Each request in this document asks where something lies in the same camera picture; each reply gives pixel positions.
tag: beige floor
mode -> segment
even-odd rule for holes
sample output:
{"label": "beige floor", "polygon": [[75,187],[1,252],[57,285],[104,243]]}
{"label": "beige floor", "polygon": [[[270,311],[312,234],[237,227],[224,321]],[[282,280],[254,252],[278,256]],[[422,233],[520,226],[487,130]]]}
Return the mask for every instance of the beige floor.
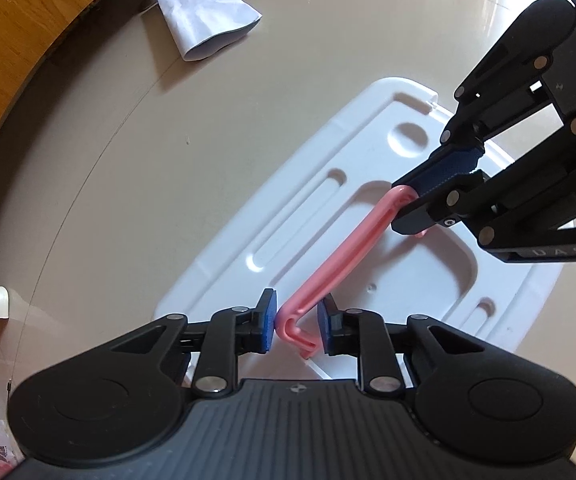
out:
{"label": "beige floor", "polygon": [[[9,380],[147,322],[254,190],[370,82],[409,77],[454,110],[454,88],[532,0],[246,1],[260,25],[186,63],[158,9],[102,0],[12,110],[1,413]],[[546,110],[500,143],[518,156],[556,125]],[[576,265],[520,352],[576,382]]]}

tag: white plastic tray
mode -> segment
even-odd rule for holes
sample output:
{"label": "white plastic tray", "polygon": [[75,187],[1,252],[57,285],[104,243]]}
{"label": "white plastic tray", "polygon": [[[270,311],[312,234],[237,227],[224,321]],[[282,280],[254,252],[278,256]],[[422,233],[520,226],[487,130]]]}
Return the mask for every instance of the white plastic tray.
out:
{"label": "white plastic tray", "polygon": [[[439,146],[450,113],[437,94],[402,78],[370,85],[308,140],[255,193],[178,279],[156,309],[203,321],[229,306],[254,306],[267,286],[281,305],[372,206]],[[479,167],[512,160],[488,143]],[[560,264],[504,264],[480,250],[462,225],[436,226],[421,240],[388,229],[333,291],[341,309],[366,308],[387,322],[424,313],[513,350],[543,306]],[[314,309],[302,323],[316,332]],[[356,359],[304,362],[274,338],[266,356],[240,359],[241,377],[356,376]]]}

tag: blue gripper pad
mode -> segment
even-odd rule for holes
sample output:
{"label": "blue gripper pad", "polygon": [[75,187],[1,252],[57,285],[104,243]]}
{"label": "blue gripper pad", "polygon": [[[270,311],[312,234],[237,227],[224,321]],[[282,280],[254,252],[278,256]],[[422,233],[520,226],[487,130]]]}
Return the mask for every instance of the blue gripper pad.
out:
{"label": "blue gripper pad", "polygon": [[479,148],[451,152],[437,160],[421,174],[402,184],[407,184],[417,191],[419,196],[424,196],[452,177],[473,171],[477,167],[481,155],[482,151]]}
{"label": "blue gripper pad", "polygon": [[274,316],[277,313],[277,292],[272,288],[265,288],[257,302],[255,311],[263,313],[260,323],[261,346],[265,352],[270,350],[273,343]]}
{"label": "blue gripper pad", "polygon": [[330,348],[330,317],[326,312],[324,300],[317,303],[317,322],[319,323],[319,333],[321,334],[321,341],[324,345],[324,353],[328,353]]}

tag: pink plastic rod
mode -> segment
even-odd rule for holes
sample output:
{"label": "pink plastic rod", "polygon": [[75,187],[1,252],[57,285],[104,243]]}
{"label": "pink plastic rod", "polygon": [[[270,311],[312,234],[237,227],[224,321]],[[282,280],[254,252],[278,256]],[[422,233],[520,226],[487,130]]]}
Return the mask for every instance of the pink plastic rod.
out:
{"label": "pink plastic rod", "polygon": [[322,348],[321,337],[302,330],[297,322],[350,274],[374,247],[399,210],[416,198],[417,193],[410,186],[393,187],[277,311],[274,330],[281,339],[299,348],[304,359]]}

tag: white paper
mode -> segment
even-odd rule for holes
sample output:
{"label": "white paper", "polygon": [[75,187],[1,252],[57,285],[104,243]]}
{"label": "white paper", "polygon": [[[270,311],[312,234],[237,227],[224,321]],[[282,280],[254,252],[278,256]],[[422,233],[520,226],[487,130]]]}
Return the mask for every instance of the white paper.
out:
{"label": "white paper", "polygon": [[158,0],[181,57],[196,61],[245,36],[261,19],[242,0]]}

